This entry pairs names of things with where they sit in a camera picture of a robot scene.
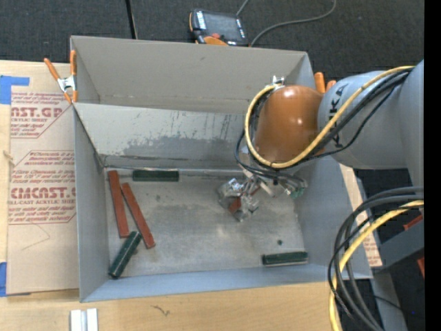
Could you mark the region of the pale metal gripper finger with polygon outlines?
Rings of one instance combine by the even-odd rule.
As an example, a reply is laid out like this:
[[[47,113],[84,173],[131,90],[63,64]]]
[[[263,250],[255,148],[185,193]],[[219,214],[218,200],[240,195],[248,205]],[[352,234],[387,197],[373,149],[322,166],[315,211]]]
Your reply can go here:
[[[235,218],[239,222],[250,218],[259,207],[259,200],[250,194],[244,194],[238,199],[238,208],[235,211]]]
[[[244,194],[244,188],[245,186],[240,181],[232,178],[221,184],[217,189],[217,193],[219,199],[237,198]]]

